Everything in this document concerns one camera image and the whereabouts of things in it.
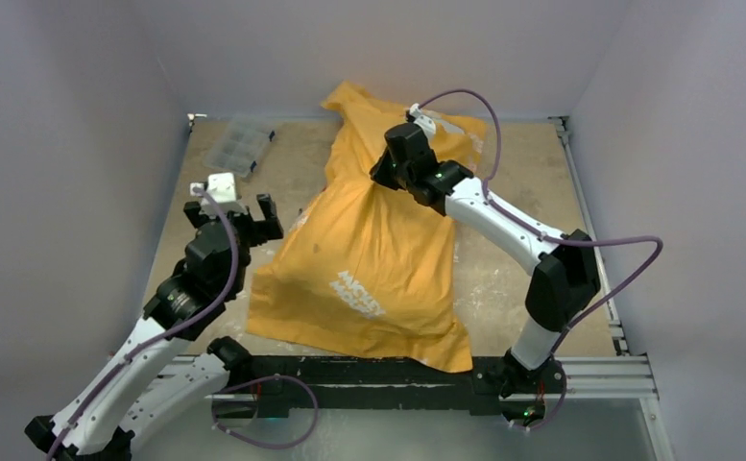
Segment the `orange Mickey Mouse pillowcase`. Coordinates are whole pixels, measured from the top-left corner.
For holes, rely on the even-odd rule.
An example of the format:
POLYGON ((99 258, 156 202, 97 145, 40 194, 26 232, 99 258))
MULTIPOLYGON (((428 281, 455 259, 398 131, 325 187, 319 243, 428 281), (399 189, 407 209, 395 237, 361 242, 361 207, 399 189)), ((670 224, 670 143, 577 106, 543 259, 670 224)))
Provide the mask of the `orange Mickey Mouse pillowcase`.
POLYGON ((363 358, 408 357, 461 373, 469 334, 454 311, 454 222, 371 180, 402 103, 342 82, 324 99, 342 127, 325 188, 253 274, 250 334, 363 358))

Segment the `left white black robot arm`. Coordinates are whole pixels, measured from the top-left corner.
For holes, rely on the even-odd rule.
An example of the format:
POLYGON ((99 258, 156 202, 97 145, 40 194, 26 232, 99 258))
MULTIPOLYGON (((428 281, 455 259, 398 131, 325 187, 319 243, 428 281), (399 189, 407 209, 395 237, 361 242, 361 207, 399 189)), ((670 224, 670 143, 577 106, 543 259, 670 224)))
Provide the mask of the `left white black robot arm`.
POLYGON ((25 435, 47 459, 129 460, 195 398, 249 386, 250 353, 237 341, 221 338, 180 376, 149 387, 243 290, 251 248, 282 238, 275 201, 268 194, 256 200, 260 220, 235 210, 238 200, 212 191, 184 205, 194 237, 171 276, 144 305, 129 337, 78 397, 26 425, 25 435))

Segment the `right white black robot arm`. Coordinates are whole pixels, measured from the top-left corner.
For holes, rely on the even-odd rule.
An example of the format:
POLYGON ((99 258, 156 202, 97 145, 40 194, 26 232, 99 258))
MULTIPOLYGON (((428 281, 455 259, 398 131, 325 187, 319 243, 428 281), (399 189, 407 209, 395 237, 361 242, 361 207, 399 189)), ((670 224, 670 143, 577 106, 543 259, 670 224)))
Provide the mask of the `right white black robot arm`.
POLYGON ((529 318, 504 355, 497 380, 503 397, 538 389, 567 325, 601 287, 591 238, 533 219, 461 163, 438 160, 416 123, 396 125, 384 139, 384 152, 370 171, 374 182, 404 190, 418 204, 478 231, 529 275, 524 301, 529 318))

